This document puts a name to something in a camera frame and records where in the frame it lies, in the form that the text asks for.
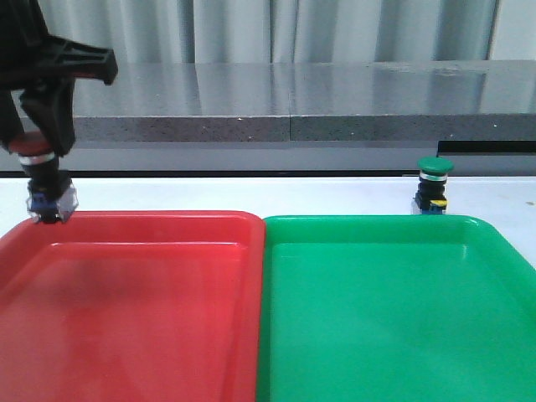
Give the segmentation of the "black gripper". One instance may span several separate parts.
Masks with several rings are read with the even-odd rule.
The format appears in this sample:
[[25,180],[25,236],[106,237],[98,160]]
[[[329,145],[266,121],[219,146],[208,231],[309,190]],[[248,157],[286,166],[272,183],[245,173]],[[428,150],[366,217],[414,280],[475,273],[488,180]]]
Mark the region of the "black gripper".
[[116,76],[112,49],[51,34],[37,1],[1,2],[2,145],[23,133],[12,95],[6,90],[28,87],[20,95],[21,107],[54,152],[64,157],[75,144],[73,78],[111,85]]

